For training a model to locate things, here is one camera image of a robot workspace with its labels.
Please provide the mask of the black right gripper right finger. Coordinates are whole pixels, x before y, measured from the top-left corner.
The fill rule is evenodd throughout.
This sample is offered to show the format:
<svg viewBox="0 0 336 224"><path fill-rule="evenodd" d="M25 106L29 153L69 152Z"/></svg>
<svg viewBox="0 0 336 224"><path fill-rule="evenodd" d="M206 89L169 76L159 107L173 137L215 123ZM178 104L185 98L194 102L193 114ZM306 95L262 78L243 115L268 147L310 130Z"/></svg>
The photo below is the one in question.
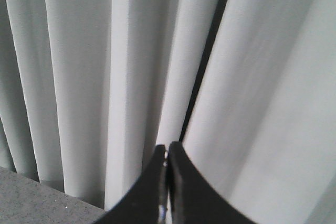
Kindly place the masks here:
<svg viewBox="0 0 336 224"><path fill-rule="evenodd" d="M170 144L167 181L173 223L253 223L214 190L181 142Z"/></svg>

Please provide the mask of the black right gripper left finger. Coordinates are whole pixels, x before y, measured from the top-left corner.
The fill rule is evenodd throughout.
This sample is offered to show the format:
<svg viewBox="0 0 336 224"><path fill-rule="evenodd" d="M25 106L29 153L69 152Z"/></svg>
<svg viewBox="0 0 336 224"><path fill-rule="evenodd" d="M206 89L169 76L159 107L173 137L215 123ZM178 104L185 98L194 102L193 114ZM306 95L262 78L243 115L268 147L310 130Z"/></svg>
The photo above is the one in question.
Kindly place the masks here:
<svg viewBox="0 0 336 224"><path fill-rule="evenodd" d="M157 145L138 180L126 195L96 223L166 223L167 151Z"/></svg>

